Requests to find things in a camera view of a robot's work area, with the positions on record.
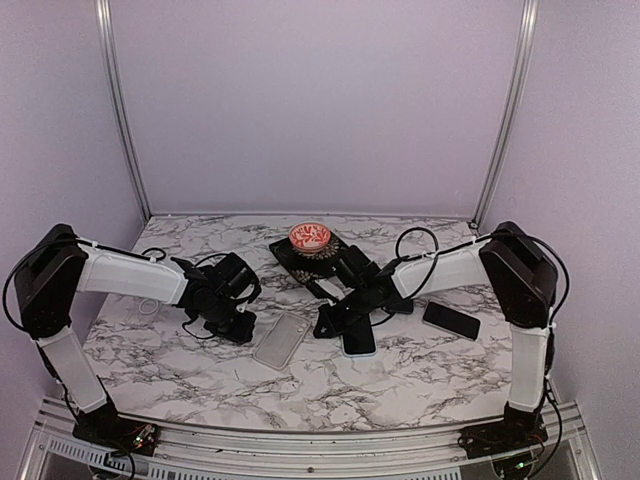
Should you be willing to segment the black smartphone teal edge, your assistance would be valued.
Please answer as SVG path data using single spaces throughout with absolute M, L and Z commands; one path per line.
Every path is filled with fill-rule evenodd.
M 410 315 L 414 312 L 414 301 L 412 299 L 403 299 L 399 302 L 386 305 L 384 310 L 388 314 Z

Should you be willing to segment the grey translucent phone case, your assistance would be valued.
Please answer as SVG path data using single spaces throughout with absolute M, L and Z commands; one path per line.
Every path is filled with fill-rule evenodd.
M 283 370 L 303 341 L 308 328 L 306 320 L 283 313 L 260 341 L 253 358 L 266 367 Z

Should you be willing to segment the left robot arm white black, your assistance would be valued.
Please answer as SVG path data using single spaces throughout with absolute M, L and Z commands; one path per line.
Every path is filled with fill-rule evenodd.
M 54 225 L 16 262 L 1 300 L 16 295 L 18 314 L 7 319 L 34 341 L 54 378 L 65 387 L 78 417 L 106 445 L 125 438 L 126 423 L 91 366 L 75 331 L 79 295 L 96 293 L 151 300 L 204 323 L 209 336 L 249 342 L 256 316 L 247 308 L 261 293 L 257 274 L 239 255 L 222 253 L 211 265 L 143 255 L 80 237 Z

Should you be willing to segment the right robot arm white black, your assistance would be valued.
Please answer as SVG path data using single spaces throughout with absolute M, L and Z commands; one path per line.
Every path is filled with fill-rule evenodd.
M 568 274 L 553 249 L 506 221 L 477 239 L 430 253 L 397 253 L 384 267 L 349 247 L 334 268 L 350 288 L 344 298 L 318 309 L 317 338 L 347 333 L 376 309 L 420 295 L 488 284 L 512 337 L 512 381 L 495 430 L 506 448 L 529 437 L 540 418 L 544 381 L 551 367 L 553 315 L 564 300 L 557 282 Z

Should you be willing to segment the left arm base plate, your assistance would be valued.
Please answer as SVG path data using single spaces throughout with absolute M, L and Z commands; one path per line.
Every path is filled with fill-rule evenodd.
M 155 424 L 120 417 L 83 417 L 72 432 L 76 439 L 144 456 L 154 454 L 158 434 L 159 427 Z

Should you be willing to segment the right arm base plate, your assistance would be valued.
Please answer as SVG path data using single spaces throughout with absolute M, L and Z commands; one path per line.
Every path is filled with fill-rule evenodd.
M 463 428 L 458 446 L 465 450 L 468 459 L 475 459 L 542 445 L 547 440 L 544 428 L 534 427 L 527 431 L 521 425 L 498 421 Z

